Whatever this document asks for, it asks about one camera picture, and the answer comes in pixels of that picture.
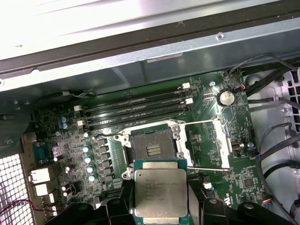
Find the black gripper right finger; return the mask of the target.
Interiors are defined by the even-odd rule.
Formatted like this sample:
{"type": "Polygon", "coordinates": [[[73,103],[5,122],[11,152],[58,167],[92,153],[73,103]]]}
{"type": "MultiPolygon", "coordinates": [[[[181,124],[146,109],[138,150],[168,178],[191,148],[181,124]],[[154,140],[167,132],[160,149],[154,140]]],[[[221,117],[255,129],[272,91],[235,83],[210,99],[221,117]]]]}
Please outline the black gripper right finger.
{"type": "Polygon", "coordinates": [[[289,225],[291,222],[266,208],[244,202],[232,209],[217,198],[207,198],[198,182],[187,182],[189,213],[196,225],[289,225]]]}

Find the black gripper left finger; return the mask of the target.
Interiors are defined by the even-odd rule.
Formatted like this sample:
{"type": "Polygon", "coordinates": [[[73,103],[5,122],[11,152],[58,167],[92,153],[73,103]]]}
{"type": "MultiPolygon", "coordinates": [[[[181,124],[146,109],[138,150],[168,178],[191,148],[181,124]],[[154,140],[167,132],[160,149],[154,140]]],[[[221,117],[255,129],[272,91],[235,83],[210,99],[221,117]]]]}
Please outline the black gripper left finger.
{"type": "Polygon", "coordinates": [[[120,194],[107,198],[98,209],[88,203],[72,203],[46,222],[47,225],[135,225],[129,205],[133,200],[133,180],[124,180],[120,194]]]}

